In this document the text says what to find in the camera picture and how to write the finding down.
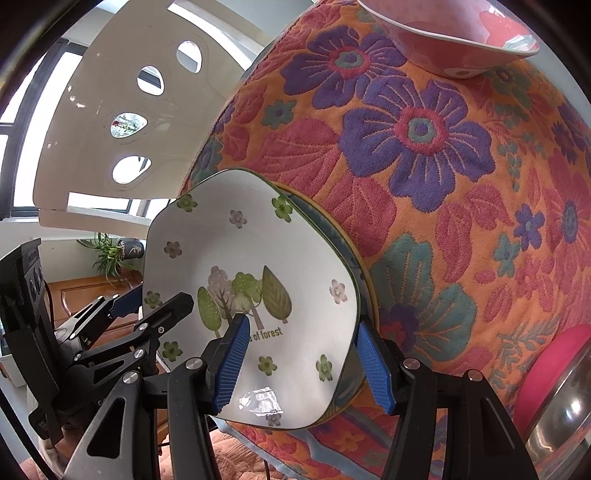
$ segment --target black cable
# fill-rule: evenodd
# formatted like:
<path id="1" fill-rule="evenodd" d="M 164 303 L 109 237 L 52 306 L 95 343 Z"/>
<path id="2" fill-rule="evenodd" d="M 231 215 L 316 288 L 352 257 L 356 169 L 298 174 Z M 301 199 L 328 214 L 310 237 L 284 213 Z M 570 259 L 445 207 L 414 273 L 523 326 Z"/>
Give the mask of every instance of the black cable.
<path id="1" fill-rule="evenodd" d="M 269 464 L 266 460 L 263 460 L 265 463 L 265 472 L 267 473 L 267 480 L 271 480 L 271 472 L 269 471 Z"/>
<path id="2" fill-rule="evenodd" d="M 49 289 L 49 285 L 47 284 L 46 280 L 43 280 L 45 284 L 45 291 L 47 292 L 47 298 L 49 299 L 49 315 L 51 319 L 51 326 L 53 327 L 53 331 L 56 331 L 56 318 L 53 313 L 53 299 L 51 298 L 51 290 Z"/>
<path id="3" fill-rule="evenodd" d="M 26 448 L 33 461 L 39 467 L 39 470 L 46 476 L 47 480 L 60 480 L 57 475 L 51 470 L 47 462 L 43 459 L 39 451 L 35 448 L 33 441 L 27 435 L 27 431 L 22 426 L 22 423 L 18 420 L 17 414 L 14 413 L 10 402 L 4 395 L 4 392 L 0 388 L 0 408 L 4 412 L 4 416 L 12 426 L 14 432 L 17 434 L 18 439 L 21 441 L 23 446 Z"/>

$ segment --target orange floral fabric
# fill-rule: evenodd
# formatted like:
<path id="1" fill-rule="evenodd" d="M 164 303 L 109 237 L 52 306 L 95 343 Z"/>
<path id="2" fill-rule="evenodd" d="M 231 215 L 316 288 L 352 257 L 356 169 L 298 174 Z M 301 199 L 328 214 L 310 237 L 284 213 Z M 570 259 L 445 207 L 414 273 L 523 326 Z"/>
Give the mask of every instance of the orange floral fabric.
<path id="1" fill-rule="evenodd" d="M 183 191 L 232 167 L 329 212 L 369 270 L 381 334 L 437 371 L 481 370 L 509 410 L 554 335 L 591 322 L 591 132 L 526 61 L 440 78 L 355 1 L 321 1 L 226 105 Z M 380 476 L 395 424 L 364 387 L 320 426 L 232 427 L 297 475 L 359 480 Z"/>

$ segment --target plate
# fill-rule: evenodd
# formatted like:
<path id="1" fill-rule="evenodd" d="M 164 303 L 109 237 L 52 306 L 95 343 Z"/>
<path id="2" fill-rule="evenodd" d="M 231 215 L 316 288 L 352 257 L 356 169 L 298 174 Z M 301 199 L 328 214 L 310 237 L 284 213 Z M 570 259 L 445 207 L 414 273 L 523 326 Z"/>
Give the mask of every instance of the plate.
<path id="1" fill-rule="evenodd" d="M 235 312 L 251 341 L 218 417 L 267 428 L 319 421 L 335 396 L 361 301 L 347 262 L 263 177 L 221 171 L 167 206 L 148 231 L 144 313 L 178 292 L 193 312 L 161 337 L 170 369 L 199 356 Z"/>
<path id="2" fill-rule="evenodd" d="M 374 323 L 376 323 L 376 328 L 378 328 L 378 301 L 375 296 L 374 287 L 371 283 L 369 273 L 360 262 L 361 255 L 358 253 L 356 247 L 352 247 L 353 242 L 349 239 L 349 236 L 343 232 L 340 227 L 337 227 L 336 225 L 338 225 L 338 223 L 313 200 L 284 185 L 277 183 L 275 183 L 275 185 L 302 212 L 304 212 L 312 222 L 314 222 L 316 227 L 324 233 L 326 238 L 331 241 L 341 256 L 345 259 L 351 272 L 353 272 L 353 276 L 355 277 L 359 288 L 361 314 L 369 315 Z M 347 356 L 347 360 L 345 360 L 345 366 L 343 367 L 343 372 L 337 385 L 335 396 L 316 425 L 330 420 L 348 407 L 361 388 L 364 379 L 365 372 L 363 371 L 363 366 L 359 360 L 357 349 L 352 346 L 349 355 Z"/>

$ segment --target white plate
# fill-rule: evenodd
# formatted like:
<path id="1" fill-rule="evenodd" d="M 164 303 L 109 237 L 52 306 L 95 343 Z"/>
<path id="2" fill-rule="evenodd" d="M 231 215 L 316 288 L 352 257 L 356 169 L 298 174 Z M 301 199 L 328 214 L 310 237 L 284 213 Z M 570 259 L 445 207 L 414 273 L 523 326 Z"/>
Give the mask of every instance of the white plate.
<path id="1" fill-rule="evenodd" d="M 222 171 L 166 207 L 148 231 L 143 290 L 145 314 L 180 291 L 195 299 L 161 337 L 171 369 L 223 335 L 228 312 L 249 310 L 251 342 L 220 418 L 298 429 L 328 409 L 359 317 L 358 287 L 330 241 L 259 175 Z"/>

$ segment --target pink bowl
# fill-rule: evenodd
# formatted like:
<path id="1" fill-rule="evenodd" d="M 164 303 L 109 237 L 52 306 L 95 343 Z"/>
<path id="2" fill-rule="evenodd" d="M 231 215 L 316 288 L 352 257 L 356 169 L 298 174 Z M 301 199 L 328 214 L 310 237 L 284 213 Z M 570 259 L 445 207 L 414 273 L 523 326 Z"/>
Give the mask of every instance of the pink bowl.
<path id="1" fill-rule="evenodd" d="M 540 47 L 523 23 L 486 0 L 358 0 L 409 61 L 448 78 L 471 78 Z"/>

